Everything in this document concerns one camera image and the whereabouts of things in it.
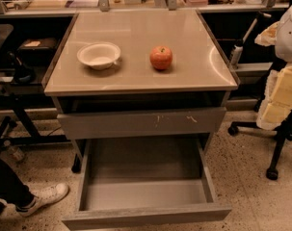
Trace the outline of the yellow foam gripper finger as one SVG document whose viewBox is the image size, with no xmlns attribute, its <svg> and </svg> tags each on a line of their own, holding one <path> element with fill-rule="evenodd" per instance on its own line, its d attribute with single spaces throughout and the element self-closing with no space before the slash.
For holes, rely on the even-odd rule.
<svg viewBox="0 0 292 231">
<path fill-rule="evenodd" d="M 292 64 L 281 71 L 270 71 L 264 94 L 256 125 L 264 130 L 274 130 L 287 119 L 292 110 Z"/>
</svg>

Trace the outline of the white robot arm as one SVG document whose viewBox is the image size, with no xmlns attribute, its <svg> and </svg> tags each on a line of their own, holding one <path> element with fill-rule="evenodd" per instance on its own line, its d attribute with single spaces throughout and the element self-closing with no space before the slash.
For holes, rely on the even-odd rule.
<svg viewBox="0 0 292 231">
<path fill-rule="evenodd" d="M 292 5 L 254 42 L 262 46 L 275 46 L 276 56 L 287 62 L 282 70 L 271 70 L 266 79 L 265 98 L 258 111 L 256 125 L 264 130 L 274 130 L 290 115 L 292 110 Z"/>
</svg>

